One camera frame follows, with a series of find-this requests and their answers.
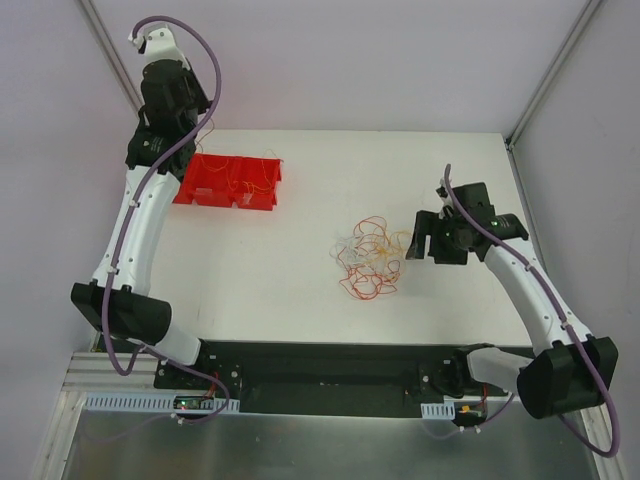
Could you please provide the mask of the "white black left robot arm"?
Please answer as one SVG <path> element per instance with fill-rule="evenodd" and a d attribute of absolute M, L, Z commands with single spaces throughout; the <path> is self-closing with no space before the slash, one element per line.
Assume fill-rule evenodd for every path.
<path fill-rule="evenodd" d="M 196 147 L 191 131 L 207 100 L 194 73 L 179 60 L 147 64 L 144 104 L 127 147 L 125 192 L 109 244 L 88 283 L 77 283 L 71 301 L 104 339 L 127 340 L 178 362 L 188 388 L 204 387 L 210 363 L 202 342 L 172 321 L 172 308 L 150 297 L 153 259 L 169 206 Z"/>

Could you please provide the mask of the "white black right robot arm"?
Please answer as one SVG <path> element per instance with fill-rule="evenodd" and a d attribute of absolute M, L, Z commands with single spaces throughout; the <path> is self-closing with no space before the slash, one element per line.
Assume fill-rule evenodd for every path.
<path fill-rule="evenodd" d="M 533 350 L 523 357 L 489 343 L 460 347 L 443 372 L 446 393 L 459 398 L 494 385 L 516 394 L 535 419 L 611 407 L 618 349 L 572 313 L 541 268 L 520 219 L 497 214 L 483 183 L 452 187 L 443 181 L 437 193 L 443 206 L 417 212 L 407 259 L 462 266 L 475 255 L 506 291 Z"/>

